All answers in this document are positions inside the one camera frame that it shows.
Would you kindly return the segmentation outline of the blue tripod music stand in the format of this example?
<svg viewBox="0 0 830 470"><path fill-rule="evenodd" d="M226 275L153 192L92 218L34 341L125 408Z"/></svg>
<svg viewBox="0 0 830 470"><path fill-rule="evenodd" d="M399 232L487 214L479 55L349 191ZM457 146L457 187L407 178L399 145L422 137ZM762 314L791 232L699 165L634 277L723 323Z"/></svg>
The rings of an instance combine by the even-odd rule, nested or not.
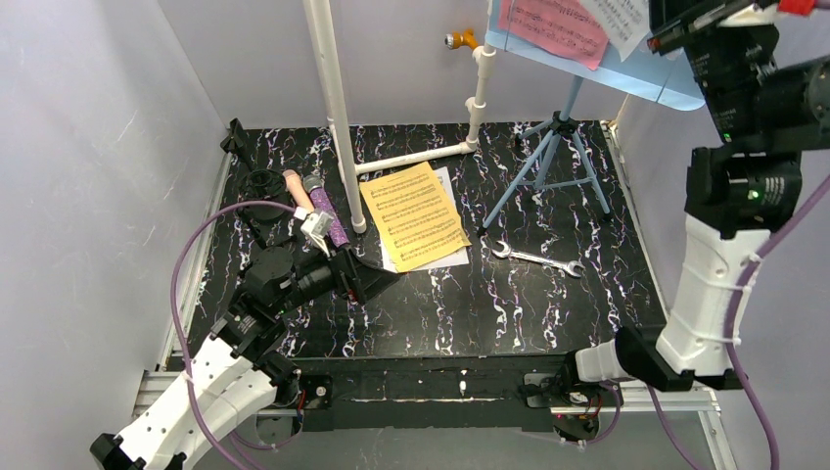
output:
<svg viewBox="0 0 830 470"><path fill-rule="evenodd" d="M530 156L525 159L524 165L510 182L495 207L486 216L477 234L485 235L501 209L519 187L529 186L535 191L553 189L553 184L546 180L547 173L560 144L565 142L570 142L575 146L586 175L582 179L572 179L561 185L568 187L590 184L603 214L609 215L611 211L608 202L579 134L580 123L573 117L573 108L583 82L586 80L596 82L671 109L694 111L703 107L704 99L698 85L694 82L688 61L681 52L673 52L668 57L651 53L644 38L628 59L622 62L617 49L609 40L601 64L596 70L589 70L578 62L547 53L500 29L497 24L500 2L491 1L488 4L488 25L484 42L495 47L496 52L510 52L552 69L567 72L571 75L572 81L561 110L554 112L551 118L515 136L514 140L517 145L522 145L534 134L539 135L540 140Z"/></svg>

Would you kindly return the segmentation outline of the yellow sheet music page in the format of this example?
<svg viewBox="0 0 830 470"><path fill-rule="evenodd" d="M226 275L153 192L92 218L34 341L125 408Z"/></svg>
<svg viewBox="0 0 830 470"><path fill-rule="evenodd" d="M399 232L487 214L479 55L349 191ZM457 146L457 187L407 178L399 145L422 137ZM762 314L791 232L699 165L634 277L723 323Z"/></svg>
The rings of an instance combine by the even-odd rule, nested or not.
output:
<svg viewBox="0 0 830 470"><path fill-rule="evenodd" d="M398 273L471 245L430 164L361 182L359 189Z"/></svg>

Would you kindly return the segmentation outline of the pink paper sheet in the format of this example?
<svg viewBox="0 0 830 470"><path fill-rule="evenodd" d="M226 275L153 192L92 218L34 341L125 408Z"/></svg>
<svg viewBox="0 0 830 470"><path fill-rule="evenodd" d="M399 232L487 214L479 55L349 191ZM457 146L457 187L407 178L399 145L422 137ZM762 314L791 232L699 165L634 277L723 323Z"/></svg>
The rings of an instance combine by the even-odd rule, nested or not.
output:
<svg viewBox="0 0 830 470"><path fill-rule="evenodd" d="M498 27L547 53L595 71L609 38L602 26L574 0L501 1Z"/></svg>

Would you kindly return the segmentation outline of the purple glitter microphone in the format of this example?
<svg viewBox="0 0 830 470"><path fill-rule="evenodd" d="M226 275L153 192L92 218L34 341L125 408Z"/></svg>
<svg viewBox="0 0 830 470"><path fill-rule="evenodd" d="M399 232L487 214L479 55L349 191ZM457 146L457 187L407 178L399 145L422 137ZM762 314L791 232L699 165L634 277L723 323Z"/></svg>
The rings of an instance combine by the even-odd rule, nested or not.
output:
<svg viewBox="0 0 830 470"><path fill-rule="evenodd" d="M328 235L333 246L335 248L348 246L350 244L349 238L324 188L323 179L317 174L309 174L302 179L302 187L309 196L312 204L318 210L321 210L331 217L332 222L328 230Z"/></svg>

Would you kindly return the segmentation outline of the black tripod shock-mount stand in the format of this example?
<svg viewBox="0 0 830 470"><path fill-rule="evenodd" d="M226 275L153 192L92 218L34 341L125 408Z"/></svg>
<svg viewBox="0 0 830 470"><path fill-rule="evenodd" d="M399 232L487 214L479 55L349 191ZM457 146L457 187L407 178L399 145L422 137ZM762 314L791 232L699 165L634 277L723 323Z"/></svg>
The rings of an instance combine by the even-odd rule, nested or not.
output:
<svg viewBox="0 0 830 470"><path fill-rule="evenodd" d="M273 169L256 169L245 176L241 185L244 201L267 200L287 205L289 194L283 175ZM278 234L269 238L271 231L281 222L287 222L289 215L281 210L265 206L247 206L235 211L235 215L248 227L255 245L260 251L271 246L285 247L295 242L291 234Z"/></svg>

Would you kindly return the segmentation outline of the black round-base microphone stand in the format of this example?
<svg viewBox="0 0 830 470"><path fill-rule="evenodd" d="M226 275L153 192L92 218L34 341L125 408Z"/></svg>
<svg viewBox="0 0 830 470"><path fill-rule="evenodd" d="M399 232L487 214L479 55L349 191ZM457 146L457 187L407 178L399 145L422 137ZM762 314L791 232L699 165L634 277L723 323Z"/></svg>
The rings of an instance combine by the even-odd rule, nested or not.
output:
<svg viewBox="0 0 830 470"><path fill-rule="evenodd" d="M245 201L270 201L285 206L290 203L284 176L256 163L254 150L247 145L247 131L237 118L229 122L228 135L220 142L220 148L245 168L239 183L240 195ZM244 221L265 226L276 225L290 216L269 206L247 206L238 210L238 214Z"/></svg>

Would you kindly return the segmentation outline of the pink toy microphone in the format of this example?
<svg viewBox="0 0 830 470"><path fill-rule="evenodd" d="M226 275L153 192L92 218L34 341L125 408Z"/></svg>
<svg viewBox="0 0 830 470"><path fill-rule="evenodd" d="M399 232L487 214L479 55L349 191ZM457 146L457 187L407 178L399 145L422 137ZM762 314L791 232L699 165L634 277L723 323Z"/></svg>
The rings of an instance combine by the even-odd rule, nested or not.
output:
<svg viewBox="0 0 830 470"><path fill-rule="evenodd" d="M286 188L296 205L308 212L314 212L315 207L302 186L300 175L292 169L286 169L283 171L283 177L286 182Z"/></svg>

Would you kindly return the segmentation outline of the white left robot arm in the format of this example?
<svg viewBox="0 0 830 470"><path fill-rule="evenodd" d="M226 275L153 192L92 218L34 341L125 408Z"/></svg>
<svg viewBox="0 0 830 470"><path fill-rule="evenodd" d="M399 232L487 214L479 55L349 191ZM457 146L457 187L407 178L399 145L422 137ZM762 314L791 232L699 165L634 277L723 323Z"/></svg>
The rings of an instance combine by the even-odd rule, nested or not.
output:
<svg viewBox="0 0 830 470"><path fill-rule="evenodd" d="M320 297L361 305L399 276L353 249L297 258L272 246L241 272L225 313L185 370L130 425L102 434L90 452L102 469L191 469L213 441L272 403L302 396L301 370L277 350L284 314Z"/></svg>

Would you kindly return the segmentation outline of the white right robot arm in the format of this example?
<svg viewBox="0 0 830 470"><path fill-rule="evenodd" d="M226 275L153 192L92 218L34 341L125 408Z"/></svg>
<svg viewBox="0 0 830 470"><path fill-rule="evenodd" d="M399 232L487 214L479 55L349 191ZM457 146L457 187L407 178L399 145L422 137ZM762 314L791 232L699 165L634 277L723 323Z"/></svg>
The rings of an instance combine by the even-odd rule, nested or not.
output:
<svg viewBox="0 0 830 470"><path fill-rule="evenodd" d="M645 42L686 55L721 144L698 147L686 173L682 272L661 329L624 327L608 342L568 353L572 384L633 378L663 392L702 383L740 387L729 356L738 341L762 247L794 222L801 156L829 146L829 60L779 68L775 22L825 1L652 1L637 22L619 1L585 8L622 51Z"/></svg>

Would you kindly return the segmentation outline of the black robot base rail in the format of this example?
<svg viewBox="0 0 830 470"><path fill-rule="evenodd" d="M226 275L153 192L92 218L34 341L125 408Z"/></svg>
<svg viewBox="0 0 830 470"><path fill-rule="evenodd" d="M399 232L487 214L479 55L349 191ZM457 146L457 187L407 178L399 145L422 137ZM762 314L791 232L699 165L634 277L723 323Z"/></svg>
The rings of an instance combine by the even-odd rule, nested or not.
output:
<svg viewBox="0 0 830 470"><path fill-rule="evenodd" d="M598 386L554 388L561 354L299 358L305 432L519 428L551 432L615 411Z"/></svg>

